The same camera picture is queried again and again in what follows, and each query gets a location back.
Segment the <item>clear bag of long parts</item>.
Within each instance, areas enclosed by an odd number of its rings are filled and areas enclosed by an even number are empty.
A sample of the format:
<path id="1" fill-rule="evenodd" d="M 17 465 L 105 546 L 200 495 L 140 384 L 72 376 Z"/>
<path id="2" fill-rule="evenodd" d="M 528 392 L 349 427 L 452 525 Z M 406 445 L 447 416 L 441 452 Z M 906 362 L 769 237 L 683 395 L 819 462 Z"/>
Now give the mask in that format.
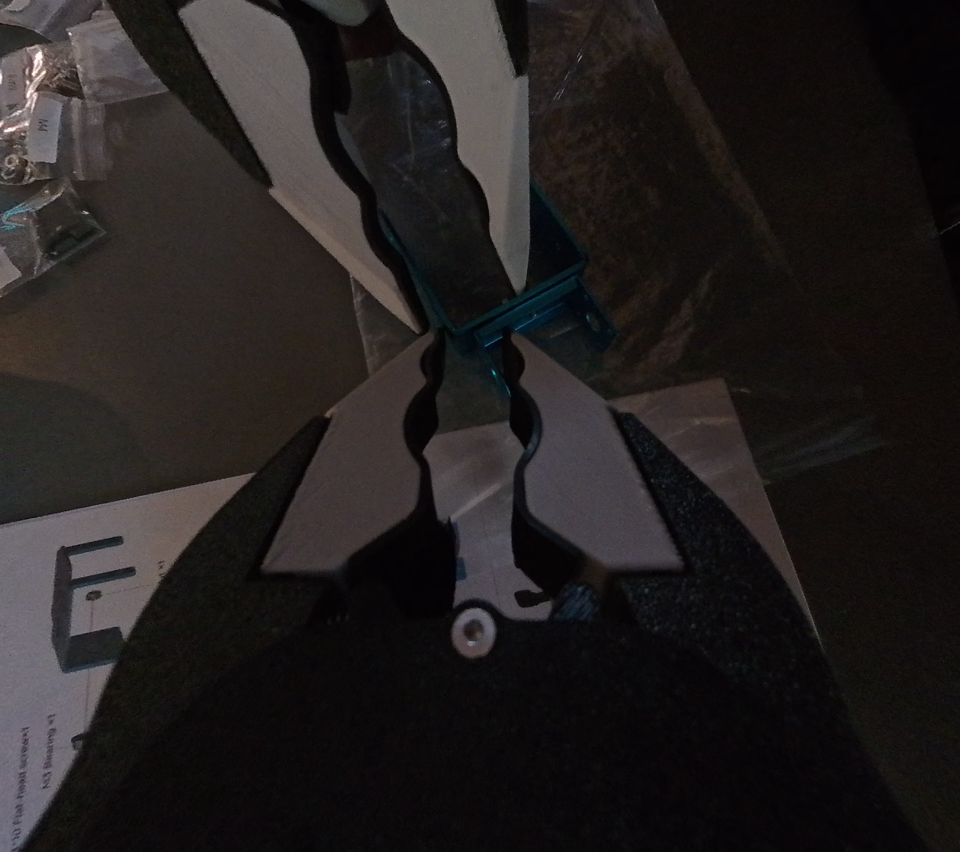
<path id="1" fill-rule="evenodd" d="M 887 444 L 869 414 L 817 414 L 808 421 L 748 426 L 747 442 L 765 486 L 844 462 Z"/>

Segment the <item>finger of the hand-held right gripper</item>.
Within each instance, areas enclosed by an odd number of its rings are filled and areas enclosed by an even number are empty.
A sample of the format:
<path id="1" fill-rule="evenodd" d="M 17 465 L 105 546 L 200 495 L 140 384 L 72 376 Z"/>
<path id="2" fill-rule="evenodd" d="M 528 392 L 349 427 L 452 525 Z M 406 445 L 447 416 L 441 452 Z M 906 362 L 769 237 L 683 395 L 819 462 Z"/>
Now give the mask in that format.
<path id="1" fill-rule="evenodd" d="M 270 179 L 270 195 L 415 333 L 429 326 L 374 188 L 341 136 L 332 61 L 248 0 L 193 0 L 179 18 Z"/>
<path id="2" fill-rule="evenodd" d="M 508 50 L 495 0 L 386 0 L 401 34 L 447 93 L 457 156 L 476 180 L 513 289 L 530 252 L 529 79 Z"/>

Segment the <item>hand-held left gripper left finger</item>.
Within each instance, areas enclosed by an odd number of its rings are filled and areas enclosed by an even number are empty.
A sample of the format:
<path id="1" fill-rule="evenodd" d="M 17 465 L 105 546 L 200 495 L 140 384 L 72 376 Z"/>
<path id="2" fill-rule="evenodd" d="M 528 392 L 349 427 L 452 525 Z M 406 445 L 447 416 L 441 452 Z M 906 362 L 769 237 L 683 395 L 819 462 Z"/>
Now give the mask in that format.
<path id="1" fill-rule="evenodd" d="M 381 582 L 408 616 L 454 605 L 457 540 L 436 510 L 425 450 L 439 423 L 442 332 L 416 339 L 331 412 L 260 570 Z"/>

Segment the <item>large clear plastic bag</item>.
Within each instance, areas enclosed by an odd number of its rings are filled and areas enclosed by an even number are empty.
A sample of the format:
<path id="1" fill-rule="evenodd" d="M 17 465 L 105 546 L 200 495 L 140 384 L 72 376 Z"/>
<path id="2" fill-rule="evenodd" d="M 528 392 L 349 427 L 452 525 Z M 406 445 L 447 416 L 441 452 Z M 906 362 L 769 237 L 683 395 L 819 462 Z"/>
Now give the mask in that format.
<path id="1" fill-rule="evenodd" d="M 531 171 L 586 253 L 585 285 L 611 319 L 594 351 L 574 318 L 524 332 L 606 398 L 722 378 L 758 405 L 769 386 L 768 236 L 757 204 L 653 0 L 529 0 Z M 465 270 L 474 204 L 453 166 L 440 91 L 412 56 L 348 65 L 347 128 L 387 211 L 447 226 L 441 289 L 472 317 Z M 449 346 L 439 430 L 506 419 L 486 363 Z"/>

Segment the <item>blue metal U bracket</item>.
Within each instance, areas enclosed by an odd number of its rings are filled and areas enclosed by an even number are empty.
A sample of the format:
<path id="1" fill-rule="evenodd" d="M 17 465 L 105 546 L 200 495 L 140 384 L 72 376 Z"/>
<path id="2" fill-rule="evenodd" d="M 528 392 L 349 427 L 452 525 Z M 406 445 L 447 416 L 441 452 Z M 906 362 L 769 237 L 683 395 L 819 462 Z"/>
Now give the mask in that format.
<path id="1" fill-rule="evenodd" d="M 529 285 L 522 293 L 465 321 L 452 318 L 450 309 L 430 286 L 386 213 L 379 211 L 378 218 L 386 238 L 411 272 L 430 327 L 445 331 L 450 344 L 462 354 L 480 353 L 494 384 L 505 394 L 510 389 L 498 368 L 493 347 L 506 330 L 527 334 L 553 318 L 570 316 L 597 351 L 608 349 L 615 341 L 618 330 L 613 320 L 584 283 L 589 262 L 585 249 L 534 181 L 530 182 Z"/>

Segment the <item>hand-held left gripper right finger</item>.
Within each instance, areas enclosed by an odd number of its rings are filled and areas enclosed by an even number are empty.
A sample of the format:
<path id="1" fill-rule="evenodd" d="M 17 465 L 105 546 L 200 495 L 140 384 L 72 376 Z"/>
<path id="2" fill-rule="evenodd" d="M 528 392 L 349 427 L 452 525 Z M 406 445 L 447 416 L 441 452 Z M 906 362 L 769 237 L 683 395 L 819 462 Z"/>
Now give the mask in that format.
<path id="1" fill-rule="evenodd" d="M 521 446 L 512 481 L 514 565 L 551 600 L 585 582 L 685 570 L 638 456 L 604 399 L 518 333 L 502 347 L 509 424 Z"/>

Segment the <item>pile of small screw bags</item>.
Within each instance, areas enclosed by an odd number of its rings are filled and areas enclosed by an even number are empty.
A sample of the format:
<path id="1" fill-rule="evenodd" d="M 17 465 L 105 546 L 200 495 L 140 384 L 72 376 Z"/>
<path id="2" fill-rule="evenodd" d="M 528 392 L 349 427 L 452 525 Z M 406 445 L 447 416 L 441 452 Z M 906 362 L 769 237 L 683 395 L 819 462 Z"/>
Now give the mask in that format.
<path id="1" fill-rule="evenodd" d="M 1 0 L 1 294 L 84 254 L 105 231 L 76 192 L 112 167 L 110 105 L 166 91 L 107 0 Z"/>

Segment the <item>white instruction sheet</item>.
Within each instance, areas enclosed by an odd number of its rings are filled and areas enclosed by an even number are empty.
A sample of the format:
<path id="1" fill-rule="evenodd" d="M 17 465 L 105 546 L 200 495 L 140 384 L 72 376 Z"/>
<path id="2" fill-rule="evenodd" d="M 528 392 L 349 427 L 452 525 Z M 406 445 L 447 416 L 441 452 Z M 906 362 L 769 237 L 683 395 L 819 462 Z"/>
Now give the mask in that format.
<path id="1" fill-rule="evenodd" d="M 723 499 L 771 555 L 786 545 L 725 385 L 709 380 L 615 400 Z M 460 537 L 457 598 L 484 597 L 516 618 L 533 585 L 513 566 L 512 482 L 521 447 L 506 422 L 437 434 L 424 452 L 441 518 Z M 224 478 L 2 527 L 2 850 L 18 850 L 54 796 L 112 666 L 62 670 L 52 641 L 59 554 L 75 634 L 138 618 L 190 540 L 251 477 Z"/>

